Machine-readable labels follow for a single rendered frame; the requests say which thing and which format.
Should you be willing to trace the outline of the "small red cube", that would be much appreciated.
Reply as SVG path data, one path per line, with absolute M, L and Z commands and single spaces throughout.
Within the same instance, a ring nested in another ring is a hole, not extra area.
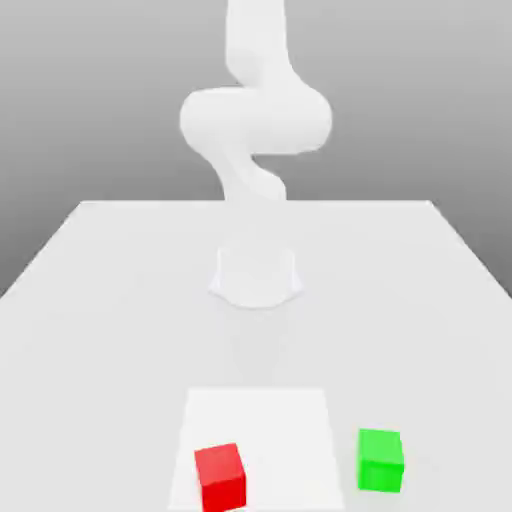
M 194 452 L 203 512 L 228 512 L 247 503 L 247 478 L 235 443 Z

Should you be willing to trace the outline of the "small green cube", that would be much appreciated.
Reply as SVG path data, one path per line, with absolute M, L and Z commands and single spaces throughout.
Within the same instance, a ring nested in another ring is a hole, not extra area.
M 359 490 L 399 493 L 405 469 L 398 431 L 360 428 L 357 446 Z

